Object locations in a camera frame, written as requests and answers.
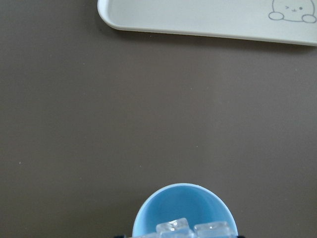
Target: round blue container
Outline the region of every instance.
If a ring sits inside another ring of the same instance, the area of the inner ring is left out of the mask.
[[[156,225],[186,218],[189,226],[226,221],[238,235],[237,226],[227,206],[214,193],[191,183],[176,183],[153,193],[142,205],[133,226],[133,236],[156,231]]]

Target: cartoon character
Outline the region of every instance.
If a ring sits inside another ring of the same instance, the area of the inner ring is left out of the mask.
[[[315,5],[312,0],[273,0],[272,20],[315,23]]]

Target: brown surface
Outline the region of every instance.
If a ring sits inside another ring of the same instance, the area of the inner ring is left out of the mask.
[[[0,8],[0,237],[131,235],[200,184],[248,238],[316,237],[317,49],[119,32],[97,1]]]

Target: white tray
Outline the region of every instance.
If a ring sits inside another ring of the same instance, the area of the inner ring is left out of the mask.
[[[317,46],[317,0],[98,0],[119,30]]]

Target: cartoon paw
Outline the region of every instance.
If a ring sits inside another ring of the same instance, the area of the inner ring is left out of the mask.
[[[282,13],[280,13],[280,12],[277,12],[277,11],[271,12],[268,16],[272,20],[282,20],[282,19],[284,19],[284,15]]]
[[[315,23],[317,21],[316,17],[313,15],[304,15],[302,20],[307,23]]]

